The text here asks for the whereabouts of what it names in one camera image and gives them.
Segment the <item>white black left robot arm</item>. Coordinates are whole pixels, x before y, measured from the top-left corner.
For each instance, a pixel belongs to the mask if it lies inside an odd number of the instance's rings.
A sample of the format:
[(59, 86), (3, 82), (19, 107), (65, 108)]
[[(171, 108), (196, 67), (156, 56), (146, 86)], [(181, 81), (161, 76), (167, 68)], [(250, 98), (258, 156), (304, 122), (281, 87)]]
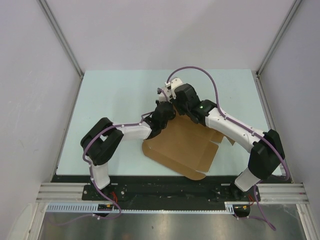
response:
[(168, 101), (157, 103), (153, 112), (141, 116), (140, 122), (114, 124), (107, 117), (101, 118), (82, 138), (83, 160), (89, 164), (93, 194), (100, 200), (110, 196), (111, 183), (108, 161), (122, 141), (148, 140), (166, 128), (168, 121), (176, 116), (173, 104)]

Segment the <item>brown cardboard box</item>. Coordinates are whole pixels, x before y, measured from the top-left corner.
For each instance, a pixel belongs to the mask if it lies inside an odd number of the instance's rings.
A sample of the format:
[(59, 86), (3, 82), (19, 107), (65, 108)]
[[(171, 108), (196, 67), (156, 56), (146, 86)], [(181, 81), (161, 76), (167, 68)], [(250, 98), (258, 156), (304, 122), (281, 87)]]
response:
[(224, 138), (235, 144), (223, 133), (178, 115), (159, 135), (143, 141), (142, 152), (172, 171), (199, 181), (208, 175)]

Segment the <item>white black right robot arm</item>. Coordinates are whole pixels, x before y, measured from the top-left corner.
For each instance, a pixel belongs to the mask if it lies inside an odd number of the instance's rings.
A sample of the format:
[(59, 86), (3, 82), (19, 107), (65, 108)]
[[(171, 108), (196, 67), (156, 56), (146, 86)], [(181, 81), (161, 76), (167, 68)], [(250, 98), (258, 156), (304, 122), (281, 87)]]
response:
[(196, 124), (221, 132), (249, 153), (247, 168), (230, 188), (235, 200), (242, 201), (247, 197), (249, 189), (259, 181), (268, 179), (285, 159), (280, 136), (275, 130), (261, 131), (230, 117), (218, 102), (201, 101), (194, 87), (188, 83), (172, 86), (171, 95), (179, 114), (187, 115)]

